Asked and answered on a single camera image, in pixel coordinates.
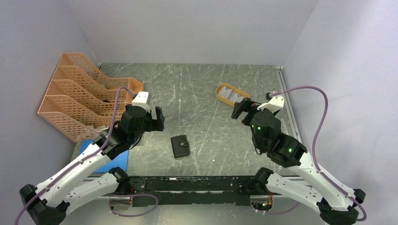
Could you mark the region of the orange mesh file organizer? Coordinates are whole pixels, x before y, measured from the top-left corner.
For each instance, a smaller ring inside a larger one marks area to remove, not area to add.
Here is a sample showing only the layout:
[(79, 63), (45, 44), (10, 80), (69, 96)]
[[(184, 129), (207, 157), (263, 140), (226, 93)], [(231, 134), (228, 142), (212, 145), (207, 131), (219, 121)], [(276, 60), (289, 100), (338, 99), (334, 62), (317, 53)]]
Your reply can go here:
[(93, 139), (110, 125), (118, 88), (143, 91), (134, 78), (110, 78), (78, 52), (63, 53), (38, 114), (74, 142)]

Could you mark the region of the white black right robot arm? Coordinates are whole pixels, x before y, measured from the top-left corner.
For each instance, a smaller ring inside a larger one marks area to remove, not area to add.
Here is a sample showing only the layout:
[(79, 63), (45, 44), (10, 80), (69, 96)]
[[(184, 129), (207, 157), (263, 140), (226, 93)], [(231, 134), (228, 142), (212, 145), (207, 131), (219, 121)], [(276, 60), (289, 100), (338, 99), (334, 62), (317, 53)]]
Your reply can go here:
[(273, 97), (263, 104), (246, 97), (234, 103), (231, 117), (237, 119), (246, 112), (242, 123), (250, 127), (256, 152), (266, 154), (275, 164), (296, 173), (308, 185), (298, 184), (262, 167), (253, 179), (255, 192), (262, 195), (272, 192), (293, 199), (319, 213), (329, 225), (355, 224), (359, 216), (356, 207), (364, 201), (366, 194), (360, 189), (347, 187), (333, 176), (326, 178), (328, 172), (316, 166), (306, 147), (281, 131), (281, 121), (276, 114), (284, 103), (282, 96)]

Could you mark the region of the white card in tray left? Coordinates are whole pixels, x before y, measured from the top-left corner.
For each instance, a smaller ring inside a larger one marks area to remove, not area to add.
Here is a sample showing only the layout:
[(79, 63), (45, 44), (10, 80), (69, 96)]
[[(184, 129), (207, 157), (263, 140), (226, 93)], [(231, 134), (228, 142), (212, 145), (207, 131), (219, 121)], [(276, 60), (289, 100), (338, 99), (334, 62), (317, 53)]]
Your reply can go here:
[(227, 86), (222, 86), (221, 89), (218, 92), (218, 95), (222, 98), (228, 99), (230, 94), (233, 92), (233, 89), (227, 87)]

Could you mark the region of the orange oval tray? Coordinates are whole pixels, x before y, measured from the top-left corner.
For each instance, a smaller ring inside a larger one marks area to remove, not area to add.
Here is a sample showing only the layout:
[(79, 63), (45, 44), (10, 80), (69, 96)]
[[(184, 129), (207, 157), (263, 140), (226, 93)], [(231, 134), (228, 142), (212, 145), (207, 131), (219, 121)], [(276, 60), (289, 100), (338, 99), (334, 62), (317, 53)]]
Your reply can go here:
[(232, 107), (234, 107), (235, 103), (241, 102), (245, 97), (250, 97), (248, 93), (227, 83), (221, 83), (217, 87), (215, 96), (219, 101)]

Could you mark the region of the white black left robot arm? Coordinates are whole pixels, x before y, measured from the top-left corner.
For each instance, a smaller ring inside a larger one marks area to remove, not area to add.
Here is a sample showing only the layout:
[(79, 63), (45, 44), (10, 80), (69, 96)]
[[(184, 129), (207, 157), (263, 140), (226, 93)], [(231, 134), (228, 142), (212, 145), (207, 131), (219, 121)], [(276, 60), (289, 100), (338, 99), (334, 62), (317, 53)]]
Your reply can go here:
[(87, 146), (82, 154), (49, 179), (27, 184), (19, 191), (23, 209), (37, 225), (59, 225), (67, 215), (101, 195), (133, 194), (130, 177), (120, 167), (113, 167), (96, 180), (81, 184), (94, 171), (137, 144), (145, 132), (163, 131), (162, 108), (151, 110), (138, 105), (126, 105), (119, 121), (113, 120), (108, 129)]

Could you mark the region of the black leather card holder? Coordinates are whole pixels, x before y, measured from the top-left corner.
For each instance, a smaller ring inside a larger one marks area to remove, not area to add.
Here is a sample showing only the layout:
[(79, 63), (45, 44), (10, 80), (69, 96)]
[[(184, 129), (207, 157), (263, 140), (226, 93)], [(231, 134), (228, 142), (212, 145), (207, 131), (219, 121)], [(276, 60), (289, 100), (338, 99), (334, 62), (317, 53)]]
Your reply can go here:
[(190, 146), (186, 135), (173, 136), (170, 140), (174, 158), (182, 158), (190, 154)]

